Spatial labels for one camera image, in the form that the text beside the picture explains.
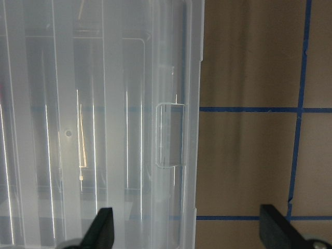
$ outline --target cardboard surface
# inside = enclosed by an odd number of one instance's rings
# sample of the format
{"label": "cardboard surface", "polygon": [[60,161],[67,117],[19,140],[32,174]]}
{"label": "cardboard surface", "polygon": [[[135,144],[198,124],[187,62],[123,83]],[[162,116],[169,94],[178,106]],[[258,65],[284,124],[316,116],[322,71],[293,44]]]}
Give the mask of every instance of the cardboard surface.
{"label": "cardboard surface", "polygon": [[312,1],[305,107],[332,107],[332,2]]}
{"label": "cardboard surface", "polygon": [[198,215],[286,214],[296,114],[200,113]]}
{"label": "cardboard surface", "polygon": [[303,0],[206,0],[201,106],[297,106]]}
{"label": "cardboard surface", "polygon": [[332,215],[332,114],[304,114],[294,215]]}
{"label": "cardboard surface", "polygon": [[196,233],[197,249],[264,249],[258,222],[199,220]]}
{"label": "cardboard surface", "polygon": [[301,220],[291,224],[305,239],[320,239],[332,242],[332,220]]}

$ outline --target translucent plastic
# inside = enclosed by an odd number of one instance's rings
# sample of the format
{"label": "translucent plastic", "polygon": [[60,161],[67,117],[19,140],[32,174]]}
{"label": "translucent plastic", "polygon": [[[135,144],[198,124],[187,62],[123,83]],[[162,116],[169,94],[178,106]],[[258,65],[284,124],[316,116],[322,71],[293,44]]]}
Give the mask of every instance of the translucent plastic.
{"label": "translucent plastic", "polygon": [[0,247],[54,248],[112,206],[115,249],[189,248],[192,8],[0,0]]}

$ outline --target clear plastic container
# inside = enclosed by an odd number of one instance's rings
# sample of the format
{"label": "clear plastic container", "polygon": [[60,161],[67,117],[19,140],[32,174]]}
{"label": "clear plastic container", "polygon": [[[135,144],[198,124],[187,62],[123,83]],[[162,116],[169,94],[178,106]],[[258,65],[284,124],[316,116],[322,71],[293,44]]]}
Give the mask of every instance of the clear plastic container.
{"label": "clear plastic container", "polygon": [[0,247],[113,207],[115,249],[193,248],[203,0],[0,1]]}

